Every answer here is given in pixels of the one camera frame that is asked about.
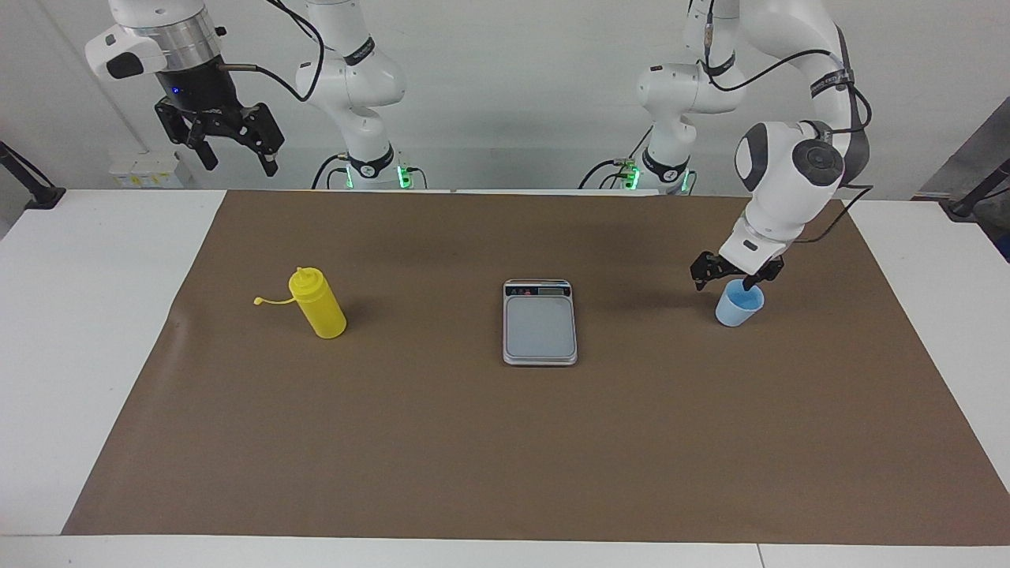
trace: white table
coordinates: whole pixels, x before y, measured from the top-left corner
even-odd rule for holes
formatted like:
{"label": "white table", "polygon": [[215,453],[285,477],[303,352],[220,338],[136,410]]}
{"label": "white table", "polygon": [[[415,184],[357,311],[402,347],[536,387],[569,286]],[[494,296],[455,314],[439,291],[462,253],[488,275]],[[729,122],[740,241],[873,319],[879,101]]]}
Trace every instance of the white table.
{"label": "white table", "polygon": [[[55,537],[223,196],[72,191],[0,241],[0,566],[1010,566],[1010,547]],[[931,203],[864,202],[852,216],[1010,487],[1010,266]]]}

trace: brown mat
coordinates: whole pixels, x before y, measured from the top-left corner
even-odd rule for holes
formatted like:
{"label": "brown mat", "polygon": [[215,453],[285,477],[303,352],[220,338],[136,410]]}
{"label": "brown mat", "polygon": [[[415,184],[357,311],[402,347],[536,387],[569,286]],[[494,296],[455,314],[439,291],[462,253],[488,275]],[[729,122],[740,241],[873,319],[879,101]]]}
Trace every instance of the brown mat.
{"label": "brown mat", "polygon": [[[1010,545],[849,220],[715,322],[688,266],[744,203],[231,192],[64,533]],[[306,265],[338,340],[252,306]],[[572,281],[576,367],[502,362],[524,277]]]}

